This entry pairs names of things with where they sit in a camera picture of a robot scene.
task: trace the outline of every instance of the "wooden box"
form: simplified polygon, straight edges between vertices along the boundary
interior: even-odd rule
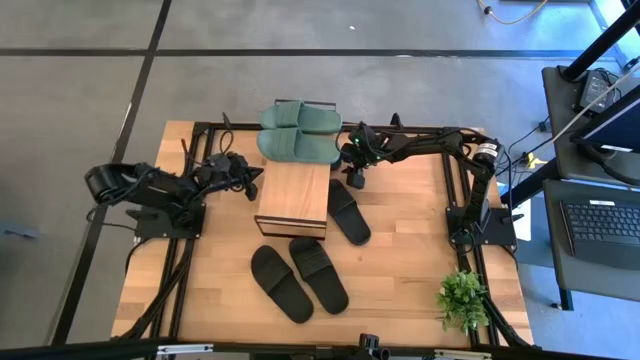
[[[329,200],[327,164],[267,160],[256,223],[265,236],[324,239]]]

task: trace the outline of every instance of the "monitor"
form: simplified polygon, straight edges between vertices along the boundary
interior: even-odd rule
[[[640,153],[640,85],[571,136],[596,148]]]

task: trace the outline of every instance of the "green slipper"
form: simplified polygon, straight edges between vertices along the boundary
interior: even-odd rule
[[[260,131],[258,149],[267,159],[282,162],[332,164],[340,158],[334,139],[297,128]]]
[[[342,117],[335,111],[310,107],[302,101],[287,101],[265,110],[260,125],[263,129],[297,127],[308,134],[334,134],[342,127]]]

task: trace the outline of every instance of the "green plant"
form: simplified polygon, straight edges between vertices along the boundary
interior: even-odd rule
[[[482,296],[487,289],[480,285],[478,274],[474,272],[447,275],[442,280],[442,289],[437,294],[438,306],[444,312],[442,328],[457,327],[468,334],[477,329],[478,324],[489,325],[489,319],[482,306]]]

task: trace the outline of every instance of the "black desk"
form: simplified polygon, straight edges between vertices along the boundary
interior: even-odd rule
[[[545,181],[543,187],[562,308],[573,310],[570,290],[640,301],[640,271],[613,268],[571,256],[560,212],[560,201],[572,196],[588,194],[595,198],[624,201],[630,195],[640,198],[640,193],[552,180]]]
[[[558,75],[555,67],[547,67],[542,70],[544,93],[549,109],[549,118],[553,136],[562,130],[576,115],[572,106],[578,98],[579,83],[570,83]],[[576,121],[569,131],[579,129],[589,119],[582,117]],[[577,147],[569,141],[571,134],[565,133],[555,142],[556,157],[531,174],[527,179],[514,187],[513,206],[531,198],[542,190],[542,182],[546,179],[576,179],[605,184],[626,185],[607,175],[602,168],[594,162],[585,159],[578,153]],[[640,178],[640,155],[630,153],[618,153],[607,162],[614,169],[632,178]],[[509,203],[509,193],[501,197],[503,204]]]

